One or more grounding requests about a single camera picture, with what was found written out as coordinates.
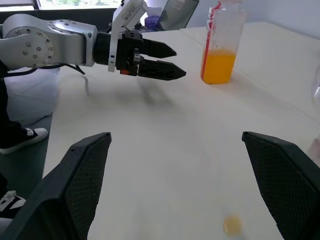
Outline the orange juice spill spot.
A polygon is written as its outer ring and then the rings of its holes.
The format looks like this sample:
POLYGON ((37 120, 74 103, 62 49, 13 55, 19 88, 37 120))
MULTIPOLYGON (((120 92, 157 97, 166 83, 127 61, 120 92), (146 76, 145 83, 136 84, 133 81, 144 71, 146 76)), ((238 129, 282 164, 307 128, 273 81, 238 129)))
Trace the orange juice spill spot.
POLYGON ((223 230, 227 236, 239 236, 242 233, 242 221, 234 214, 227 215, 223 220, 223 230))

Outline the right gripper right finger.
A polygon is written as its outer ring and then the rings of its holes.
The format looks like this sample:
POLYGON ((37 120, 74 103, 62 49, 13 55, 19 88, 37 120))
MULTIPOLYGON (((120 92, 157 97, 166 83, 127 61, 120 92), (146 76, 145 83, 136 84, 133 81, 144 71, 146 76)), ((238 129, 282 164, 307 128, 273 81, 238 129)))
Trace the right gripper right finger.
POLYGON ((260 195, 284 240, 320 240, 320 167, 297 145, 245 131, 260 195))

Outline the black white sneaker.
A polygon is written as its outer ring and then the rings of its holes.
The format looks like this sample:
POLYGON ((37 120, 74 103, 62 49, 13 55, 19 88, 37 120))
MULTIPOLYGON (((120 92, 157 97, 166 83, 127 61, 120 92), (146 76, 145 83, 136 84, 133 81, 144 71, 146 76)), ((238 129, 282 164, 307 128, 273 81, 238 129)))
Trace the black white sneaker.
POLYGON ((15 190, 7 191, 0 199, 0 218, 14 219, 25 202, 15 190))
POLYGON ((24 147, 37 144, 48 136, 48 131, 45 128, 26 128, 25 130, 25 136, 14 137, 13 141, 0 144, 0 154, 12 154, 24 147))

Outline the window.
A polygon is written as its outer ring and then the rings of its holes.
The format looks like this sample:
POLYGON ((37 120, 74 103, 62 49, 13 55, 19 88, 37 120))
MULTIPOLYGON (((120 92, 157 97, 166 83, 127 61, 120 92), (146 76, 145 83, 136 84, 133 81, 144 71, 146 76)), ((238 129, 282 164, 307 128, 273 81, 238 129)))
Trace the window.
POLYGON ((112 9, 122 0, 35 0, 41 10, 112 9))

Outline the clear orange juice bottle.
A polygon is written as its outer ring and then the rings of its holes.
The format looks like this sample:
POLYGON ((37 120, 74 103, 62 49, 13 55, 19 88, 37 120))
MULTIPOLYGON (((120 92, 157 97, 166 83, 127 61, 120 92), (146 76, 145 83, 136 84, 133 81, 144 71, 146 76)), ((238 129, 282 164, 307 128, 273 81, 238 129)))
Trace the clear orange juice bottle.
POLYGON ((244 0, 218 0, 209 9, 200 77, 208 85, 230 81, 246 21, 244 0))

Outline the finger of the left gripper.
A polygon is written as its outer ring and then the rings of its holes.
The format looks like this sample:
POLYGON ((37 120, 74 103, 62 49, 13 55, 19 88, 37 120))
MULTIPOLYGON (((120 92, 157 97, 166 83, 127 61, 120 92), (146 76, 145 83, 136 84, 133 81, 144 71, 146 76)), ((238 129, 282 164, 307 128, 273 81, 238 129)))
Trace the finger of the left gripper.
POLYGON ((171 62, 144 59, 138 67, 139 77, 172 81, 186 76, 186 72, 171 62))
POLYGON ((177 52, 163 42, 144 39, 140 47, 140 53, 149 57, 164 59, 174 57, 177 52))

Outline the purple box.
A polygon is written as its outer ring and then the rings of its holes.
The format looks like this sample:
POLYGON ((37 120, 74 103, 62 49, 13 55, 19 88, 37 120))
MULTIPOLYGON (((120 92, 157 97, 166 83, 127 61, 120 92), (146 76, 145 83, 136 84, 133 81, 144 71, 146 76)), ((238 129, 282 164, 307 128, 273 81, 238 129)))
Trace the purple box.
POLYGON ((144 19, 144 26, 148 29, 155 28, 159 22, 160 16, 152 15, 144 19))

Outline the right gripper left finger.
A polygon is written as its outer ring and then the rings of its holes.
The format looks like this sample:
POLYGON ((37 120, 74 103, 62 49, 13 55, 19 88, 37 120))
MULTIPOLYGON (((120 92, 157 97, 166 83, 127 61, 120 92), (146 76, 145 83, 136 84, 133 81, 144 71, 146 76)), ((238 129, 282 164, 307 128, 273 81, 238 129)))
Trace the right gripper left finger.
POLYGON ((0 240, 87 240, 101 194, 111 133, 74 143, 0 233, 0 240))

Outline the dark laptop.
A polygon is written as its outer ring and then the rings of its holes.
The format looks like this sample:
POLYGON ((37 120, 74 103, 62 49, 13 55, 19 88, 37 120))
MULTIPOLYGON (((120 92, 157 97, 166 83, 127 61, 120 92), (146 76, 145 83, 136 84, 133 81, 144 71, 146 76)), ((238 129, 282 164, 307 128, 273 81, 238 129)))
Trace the dark laptop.
POLYGON ((160 31, 173 31, 185 28, 199 2, 199 0, 168 0, 156 27, 160 31))

